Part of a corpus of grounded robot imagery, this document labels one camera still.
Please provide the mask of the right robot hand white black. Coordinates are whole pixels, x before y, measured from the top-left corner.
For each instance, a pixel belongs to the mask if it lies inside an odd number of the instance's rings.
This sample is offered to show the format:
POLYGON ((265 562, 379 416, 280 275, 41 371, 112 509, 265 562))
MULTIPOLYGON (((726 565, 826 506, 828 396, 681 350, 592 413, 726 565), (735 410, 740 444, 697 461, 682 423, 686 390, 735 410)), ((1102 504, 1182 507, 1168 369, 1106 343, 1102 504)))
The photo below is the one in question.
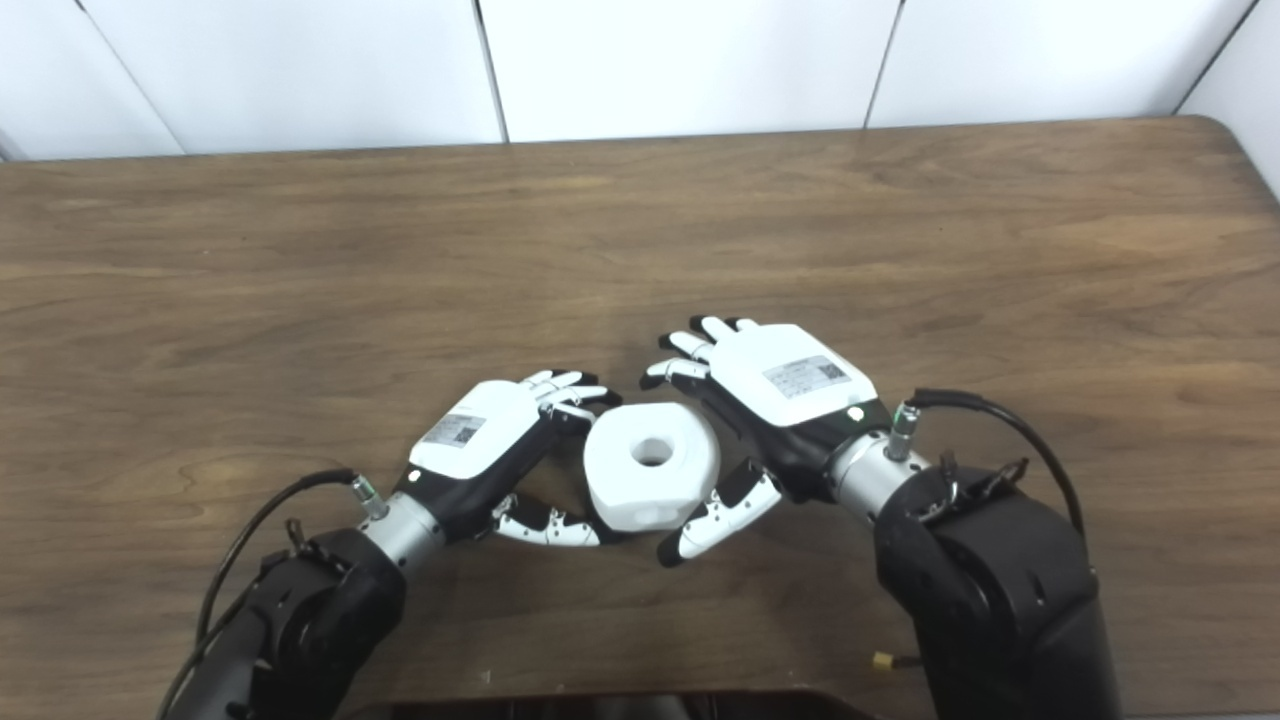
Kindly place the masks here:
POLYGON ((835 503, 844 452, 890 430, 870 379, 800 325, 699 315, 659 345, 671 357, 649 366, 640 388, 671 386, 698 401, 745 451, 658 544, 664 568, 707 552, 785 498, 835 503))

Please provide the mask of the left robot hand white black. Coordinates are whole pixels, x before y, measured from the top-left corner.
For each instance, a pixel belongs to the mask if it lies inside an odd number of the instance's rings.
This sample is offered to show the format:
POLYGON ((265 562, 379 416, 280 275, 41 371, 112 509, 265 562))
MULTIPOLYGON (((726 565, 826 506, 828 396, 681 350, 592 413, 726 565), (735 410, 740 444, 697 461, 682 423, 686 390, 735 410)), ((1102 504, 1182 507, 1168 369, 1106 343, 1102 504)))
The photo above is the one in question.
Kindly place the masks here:
POLYGON ((531 544, 599 546, 588 519, 522 498, 516 488, 561 441, 590 432, 599 418, 593 406, 621 404, 586 372, 483 380, 415 442, 393 496, 429 515, 426 532, 443 544, 497 533, 531 544))

